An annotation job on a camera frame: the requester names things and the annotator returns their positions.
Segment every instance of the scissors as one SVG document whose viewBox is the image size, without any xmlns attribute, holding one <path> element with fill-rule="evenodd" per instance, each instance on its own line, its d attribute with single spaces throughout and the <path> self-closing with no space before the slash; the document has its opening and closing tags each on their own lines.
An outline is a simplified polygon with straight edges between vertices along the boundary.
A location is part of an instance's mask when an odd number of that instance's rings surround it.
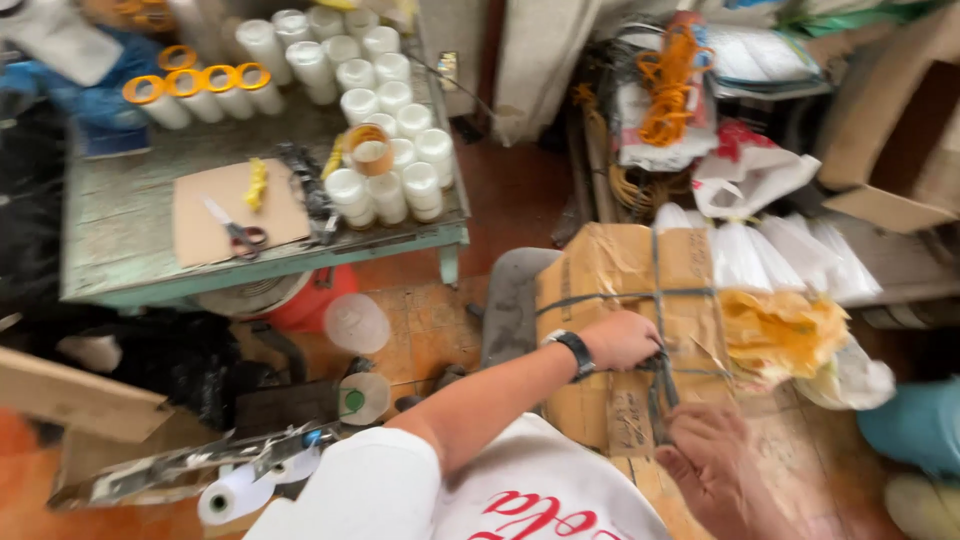
<svg viewBox="0 0 960 540">
<path fill-rule="evenodd" d="M 240 227 L 227 212 L 220 208 L 209 196 L 204 196 L 204 205 L 210 214 L 227 229 L 230 236 L 230 250 L 243 260 L 256 260 L 260 257 L 260 246 L 267 243 L 267 232 L 261 227 Z"/>
</svg>

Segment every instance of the wristwatch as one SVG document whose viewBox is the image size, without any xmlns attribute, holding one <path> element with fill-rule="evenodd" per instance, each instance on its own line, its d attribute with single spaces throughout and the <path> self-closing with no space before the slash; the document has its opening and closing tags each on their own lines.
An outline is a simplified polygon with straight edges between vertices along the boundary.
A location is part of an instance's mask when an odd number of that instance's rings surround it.
<svg viewBox="0 0 960 540">
<path fill-rule="evenodd" d="M 575 375 L 570 382 L 579 382 L 586 379 L 587 376 L 596 369 L 596 364 L 593 363 L 593 356 L 590 354 L 587 344 L 584 343 L 584 340 L 580 339 L 579 335 L 572 331 L 554 330 L 544 337 L 543 341 L 540 342 L 540 346 L 543 347 L 554 341 L 563 343 L 577 360 L 577 375 Z"/>
</svg>

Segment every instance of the white t-shirt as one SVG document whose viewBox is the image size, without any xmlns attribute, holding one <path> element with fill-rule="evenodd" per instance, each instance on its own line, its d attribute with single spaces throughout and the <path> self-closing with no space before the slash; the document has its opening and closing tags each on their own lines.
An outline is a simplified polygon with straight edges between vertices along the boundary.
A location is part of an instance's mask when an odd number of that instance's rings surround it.
<svg viewBox="0 0 960 540">
<path fill-rule="evenodd" d="M 456 475 L 404 430 L 327 448 L 295 502 L 267 507 L 245 540 L 669 540 L 609 461 L 523 414 Z"/>
</svg>

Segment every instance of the light green table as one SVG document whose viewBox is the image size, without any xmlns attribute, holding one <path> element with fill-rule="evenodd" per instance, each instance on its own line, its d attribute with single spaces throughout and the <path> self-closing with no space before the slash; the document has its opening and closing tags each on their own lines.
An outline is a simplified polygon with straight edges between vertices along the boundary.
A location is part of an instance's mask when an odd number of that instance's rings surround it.
<svg viewBox="0 0 960 540">
<path fill-rule="evenodd" d="M 432 77 L 415 69 L 414 95 L 434 108 L 447 128 L 443 96 Z M 469 206 L 459 168 L 445 194 L 446 213 L 424 225 L 408 219 L 400 227 L 356 232 L 342 226 L 333 245 L 304 249 L 299 242 L 264 251 L 253 262 L 230 260 L 180 268 L 173 251 L 172 198 L 175 178 L 273 155 L 293 140 L 325 162 L 334 137 L 346 128 L 337 105 L 317 107 L 300 88 L 286 96 L 278 117 L 187 129 L 157 129 L 151 152 L 107 160 L 73 159 L 65 181 L 61 298 L 124 310 L 144 306 L 196 308 L 190 296 L 246 282 L 306 272 L 336 264 L 403 252 L 439 251 L 444 283 L 457 282 L 460 246 L 469 244 Z"/>
</svg>

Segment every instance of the hand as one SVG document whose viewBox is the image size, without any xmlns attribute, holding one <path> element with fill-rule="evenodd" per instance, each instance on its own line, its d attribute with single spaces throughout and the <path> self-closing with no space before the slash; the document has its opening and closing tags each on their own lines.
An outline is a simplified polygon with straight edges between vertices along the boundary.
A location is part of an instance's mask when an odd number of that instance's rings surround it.
<svg viewBox="0 0 960 540">
<path fill-rule="evenodd" d="M 657 448 L 657 462 L 716 540 L 802 540 L 760 478 L 735 405 L 680 404 L 666 420 L 675 446 Z"/>
<path fill-rule="evenodd" d="M 650 319 L 633 311 L 615 311 L 577 332 L 597 370 L 634 369 L 660 350 L 660 335 Z"/>
</svg>

